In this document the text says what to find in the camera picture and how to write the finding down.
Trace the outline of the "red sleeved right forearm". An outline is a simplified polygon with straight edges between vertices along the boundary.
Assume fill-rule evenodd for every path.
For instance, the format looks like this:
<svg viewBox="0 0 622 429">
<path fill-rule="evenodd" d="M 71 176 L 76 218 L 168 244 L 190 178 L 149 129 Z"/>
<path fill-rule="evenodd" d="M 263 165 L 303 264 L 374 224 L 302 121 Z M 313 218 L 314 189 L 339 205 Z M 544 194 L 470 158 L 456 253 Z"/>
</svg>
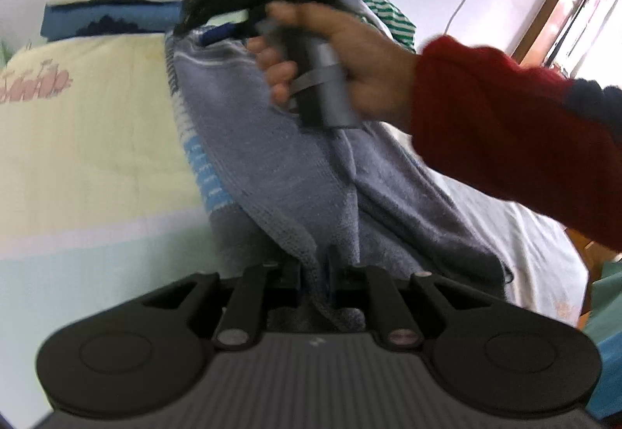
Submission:
<svg viewBox="0 0 622 429">
<path fill-rule="evenodd" d="M 410 132 L 435 171 L 621 248 L 620 88 L 438 37 L 415 67 Z"/>
</svg>

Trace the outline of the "person's right hand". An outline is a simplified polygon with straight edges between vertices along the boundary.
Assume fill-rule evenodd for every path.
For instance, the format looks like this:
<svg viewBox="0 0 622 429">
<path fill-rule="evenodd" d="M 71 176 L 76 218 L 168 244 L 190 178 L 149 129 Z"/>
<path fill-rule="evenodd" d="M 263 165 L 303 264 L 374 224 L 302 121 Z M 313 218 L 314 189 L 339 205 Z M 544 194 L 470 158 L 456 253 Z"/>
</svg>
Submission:
<svg viewBox="0 0 622 429">
<path fill-rule="evenodd" d="M 417 54 L 351 14 L 325 5 L 273 2 L 267 6 L 267 14 L 277 23 L 328 40 L 345 67 L 350 102 L 360 117 L 410 131 Z"/>
</svg>

